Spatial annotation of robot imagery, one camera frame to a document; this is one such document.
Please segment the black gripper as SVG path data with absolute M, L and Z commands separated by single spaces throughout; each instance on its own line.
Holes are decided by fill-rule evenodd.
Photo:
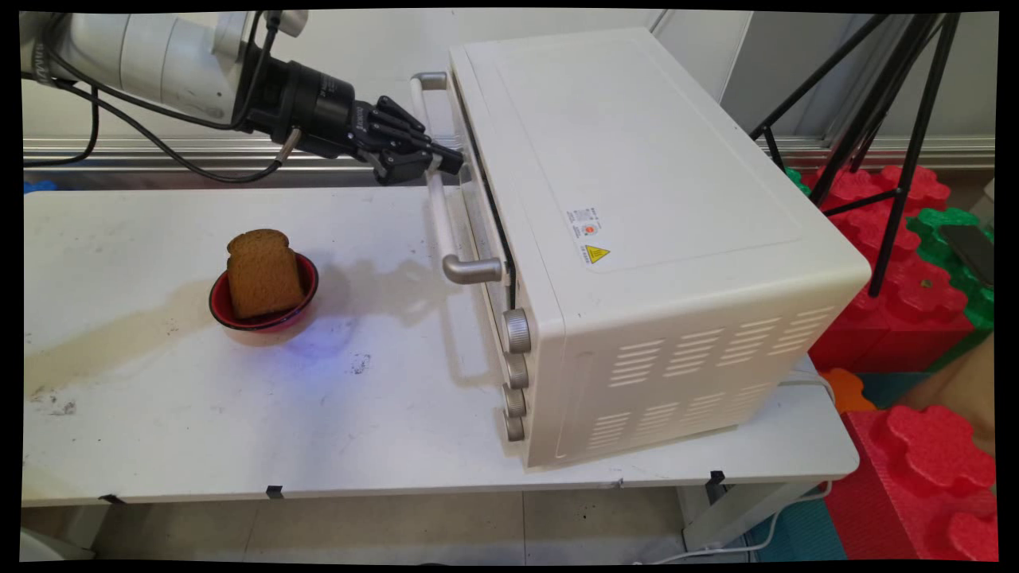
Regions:
M 463 166 L 461 152 L 433 145 L 422 121 L 388 95 L 380 95 L 376 104 L 357 100 L 346 81 L 273 56 L 264 61 L 237 131 L 265 134 L 283 144 L 296 127 L 302 134 L 296 145 L 299 151 L 328 159 L 348 155 L 366 160 L 357 141 L 370 123 L 373 149 L 383 150 L 373 154 L 380 185 L 413 183 L 429 173 L 455 175 Z

